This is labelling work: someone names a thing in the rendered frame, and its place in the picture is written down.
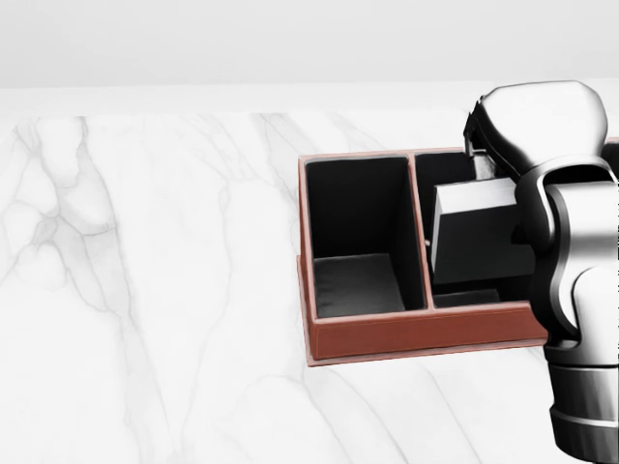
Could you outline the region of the black book with white pages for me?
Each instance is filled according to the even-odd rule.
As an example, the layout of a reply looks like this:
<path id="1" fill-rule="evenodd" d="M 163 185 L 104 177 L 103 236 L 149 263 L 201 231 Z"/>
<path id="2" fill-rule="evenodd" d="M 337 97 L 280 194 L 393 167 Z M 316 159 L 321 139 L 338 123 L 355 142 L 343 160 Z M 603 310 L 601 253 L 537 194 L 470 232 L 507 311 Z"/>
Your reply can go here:
<path id="1" fill-rule="evenodd" d="M 435 187 L 430 263 L 435 284 L 528 276 L 534 253 L 512 242 L 515 183 L 489 179 Z"/>

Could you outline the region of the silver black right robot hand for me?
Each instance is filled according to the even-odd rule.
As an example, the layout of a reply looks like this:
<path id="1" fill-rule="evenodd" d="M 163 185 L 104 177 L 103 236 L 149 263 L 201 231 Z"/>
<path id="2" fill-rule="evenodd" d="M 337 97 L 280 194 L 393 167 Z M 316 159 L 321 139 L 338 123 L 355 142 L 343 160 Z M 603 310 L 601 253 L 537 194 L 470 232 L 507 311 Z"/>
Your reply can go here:
<path id="1" fill-rule="evenodd" d="M 466 155 L 480 179 L 500 172 L 519 180 L 547 161 L 598 157 L 607 134 L 599 95 L 575 81 L 497 87 L 480 97 L 464 129 Z"/>

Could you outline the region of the red-brown desk caddy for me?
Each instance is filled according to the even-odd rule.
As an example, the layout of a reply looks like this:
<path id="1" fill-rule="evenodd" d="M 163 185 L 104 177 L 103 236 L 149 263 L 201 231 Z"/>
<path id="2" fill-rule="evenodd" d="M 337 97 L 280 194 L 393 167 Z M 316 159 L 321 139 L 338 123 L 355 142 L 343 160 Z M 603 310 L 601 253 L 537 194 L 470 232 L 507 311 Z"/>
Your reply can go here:
<path id="1" fill-rule="evenodd" d="M 303 157 L 301 308 L 311 365 L 535 346 L 528 275 L 437 284 L 434 194 L 471 181 L 460 149 Z"/>

